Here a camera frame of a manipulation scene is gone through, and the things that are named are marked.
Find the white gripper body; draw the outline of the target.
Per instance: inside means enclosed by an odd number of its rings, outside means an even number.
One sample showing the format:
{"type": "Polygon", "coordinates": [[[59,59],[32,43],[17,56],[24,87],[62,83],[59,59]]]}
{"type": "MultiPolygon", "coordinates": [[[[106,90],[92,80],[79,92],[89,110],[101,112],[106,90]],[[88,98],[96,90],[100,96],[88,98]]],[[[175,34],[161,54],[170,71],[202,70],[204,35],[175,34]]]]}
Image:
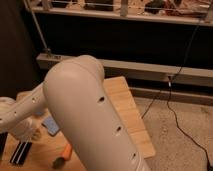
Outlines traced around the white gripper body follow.
{"type": "Polygon", "coordinates": [[[41,132],[36,122],[27,118],[9,130],[9,133],[19,141],[39,140],[41,132]]]}

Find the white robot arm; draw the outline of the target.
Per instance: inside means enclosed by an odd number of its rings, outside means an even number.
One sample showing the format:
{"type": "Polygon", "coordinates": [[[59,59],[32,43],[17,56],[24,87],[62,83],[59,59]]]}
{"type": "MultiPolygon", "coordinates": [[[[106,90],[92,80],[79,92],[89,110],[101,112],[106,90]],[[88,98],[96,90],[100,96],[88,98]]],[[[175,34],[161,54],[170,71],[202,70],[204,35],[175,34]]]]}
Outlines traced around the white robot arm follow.
{"type": "Polygon", "coordinates": [[[41,84],[0,113],[0,133],[46,107],[87,171],[151,171],[106,94],[104,76],[90,55],[55,64],[41,84]]]}

